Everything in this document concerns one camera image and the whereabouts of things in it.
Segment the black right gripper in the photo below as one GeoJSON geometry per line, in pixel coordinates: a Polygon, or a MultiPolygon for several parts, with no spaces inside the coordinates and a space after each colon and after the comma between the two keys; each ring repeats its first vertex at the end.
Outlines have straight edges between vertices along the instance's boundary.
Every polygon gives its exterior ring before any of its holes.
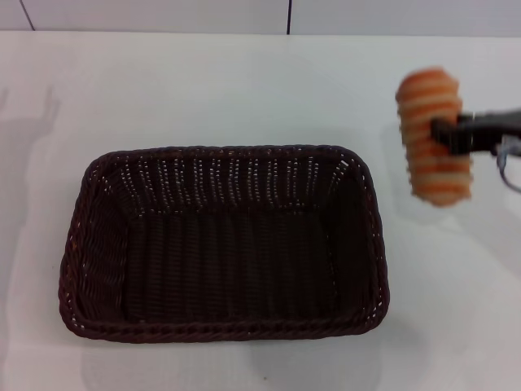
{"type": "Polygon", "coordinates": [[[464,113],[458,116],[457,124],[434,118],[431,137],[453,156],[473,152],[496,156],[500,145],[520,141],[520,109],[464,113]]]}

